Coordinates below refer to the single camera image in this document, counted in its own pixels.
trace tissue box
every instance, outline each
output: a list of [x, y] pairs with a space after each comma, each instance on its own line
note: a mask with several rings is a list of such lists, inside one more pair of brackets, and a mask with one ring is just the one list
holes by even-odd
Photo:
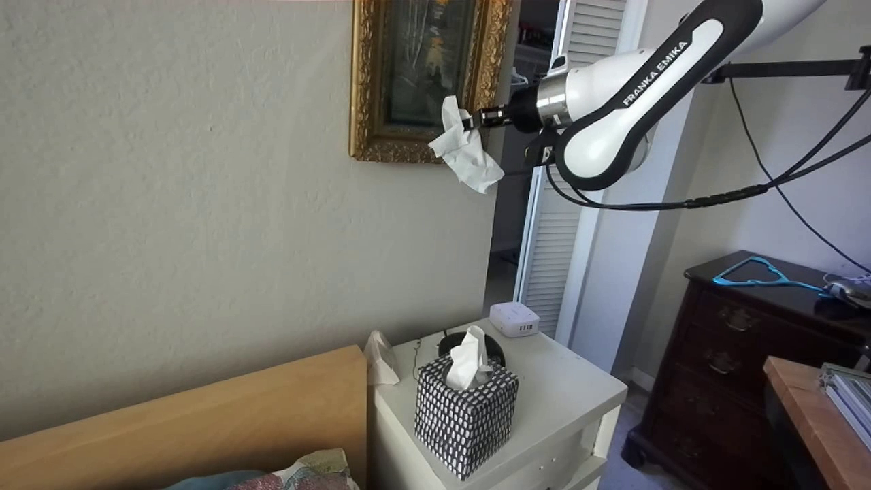
[[508, 440], [521, 381], [507, 366], [493, 366], [484, 382], [454, 391], [447, 385], [449, 366], [453, 358], [439, 355], [419, 370], [413, 431], [457, 478], [465, 478]]

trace bed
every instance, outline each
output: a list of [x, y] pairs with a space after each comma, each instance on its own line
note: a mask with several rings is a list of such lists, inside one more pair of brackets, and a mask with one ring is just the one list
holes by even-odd
[[0, 444], [0, 486], [163, 486], [274, 471], [342, 448], [367, 482], [367, 363], [356, 346]]

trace wooden dresser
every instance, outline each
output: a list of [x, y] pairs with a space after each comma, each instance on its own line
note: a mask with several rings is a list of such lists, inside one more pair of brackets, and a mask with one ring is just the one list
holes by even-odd
[[[764, 355], [804, 363], [855, 363], [871, 314], [832, 308], [801, 286], [728, 287], [714, 276], [755, 252], [730, 252], [687, 268], [680, 314], [643, 422], [623, 460], [661, 463], [691, 486], [796, 486], [764, 418]], [[825, 271], [770, 257], [790, 280], [821, 282]], [[764, 263], [728, 276], [770, 276]]]

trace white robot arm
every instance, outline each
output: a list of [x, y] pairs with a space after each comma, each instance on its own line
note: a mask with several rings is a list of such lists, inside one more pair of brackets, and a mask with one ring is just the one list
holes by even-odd
[[732, 53], [767, 44], [825, 0], [702, 0], [654, 52], [606, 56], [585, 67], [555, 64], [507, 106], [473, 113], [473, 125], [551, 131], [551, 151], [566, 181], [600, 191], [619, 181], [646, 133]]

